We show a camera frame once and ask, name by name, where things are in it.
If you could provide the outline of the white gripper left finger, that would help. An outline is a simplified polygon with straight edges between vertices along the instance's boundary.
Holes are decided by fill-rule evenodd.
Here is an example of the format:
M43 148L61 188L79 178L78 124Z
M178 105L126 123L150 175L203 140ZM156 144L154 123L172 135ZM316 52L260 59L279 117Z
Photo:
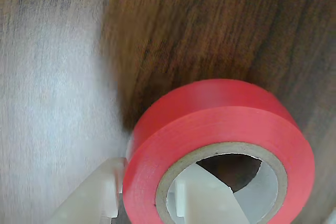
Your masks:
M49 223L111 223L119 213L125 157L109 158L57 208Z

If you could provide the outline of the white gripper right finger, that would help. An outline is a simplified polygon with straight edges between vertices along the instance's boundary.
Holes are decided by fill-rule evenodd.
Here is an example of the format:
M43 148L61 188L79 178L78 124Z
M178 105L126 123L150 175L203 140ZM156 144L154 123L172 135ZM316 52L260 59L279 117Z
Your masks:
M197 164L174 180L178 223L248 223L232 190Z

